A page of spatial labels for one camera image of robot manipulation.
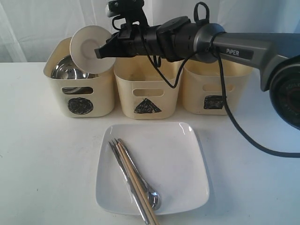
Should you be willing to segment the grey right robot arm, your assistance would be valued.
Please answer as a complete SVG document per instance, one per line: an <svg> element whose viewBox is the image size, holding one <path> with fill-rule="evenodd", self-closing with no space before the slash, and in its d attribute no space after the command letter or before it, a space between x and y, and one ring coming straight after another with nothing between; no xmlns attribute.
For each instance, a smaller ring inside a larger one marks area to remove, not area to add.
<svg viewBox="0 0 300 225"><path fill-rule="evenodd" d="M300 36L298 33L230 33L208 19L186 16L157 26L122 25L95 49L97 58L159 56L169 62L217 58L256 68L278 115L300 127Z"/></svg>

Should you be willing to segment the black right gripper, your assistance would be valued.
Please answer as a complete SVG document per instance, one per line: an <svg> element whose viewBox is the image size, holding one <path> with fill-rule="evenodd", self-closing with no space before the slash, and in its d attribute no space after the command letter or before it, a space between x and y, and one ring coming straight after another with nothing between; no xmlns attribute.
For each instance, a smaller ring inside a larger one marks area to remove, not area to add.
<svg viewBox="0 0 300 225"><path fill-rule="evenodd" d="M94 49L98 59L160 56L169 62L181 61L193 55L194 39L199 27L186 16L171 19L161 25L142 27L122 25L100 48Z"/></svg>

